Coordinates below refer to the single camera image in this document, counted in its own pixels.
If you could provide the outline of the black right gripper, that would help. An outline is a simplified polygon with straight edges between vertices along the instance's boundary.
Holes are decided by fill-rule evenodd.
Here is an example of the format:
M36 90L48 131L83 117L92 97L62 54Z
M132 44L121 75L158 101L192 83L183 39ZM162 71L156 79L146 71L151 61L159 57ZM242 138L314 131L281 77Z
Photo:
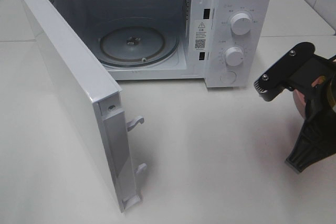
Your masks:
M314 44L301 42L254 82L254 88L267 102L286 88L304 94L306 118L286 158L297 173L335 154L335 60L314 52Z

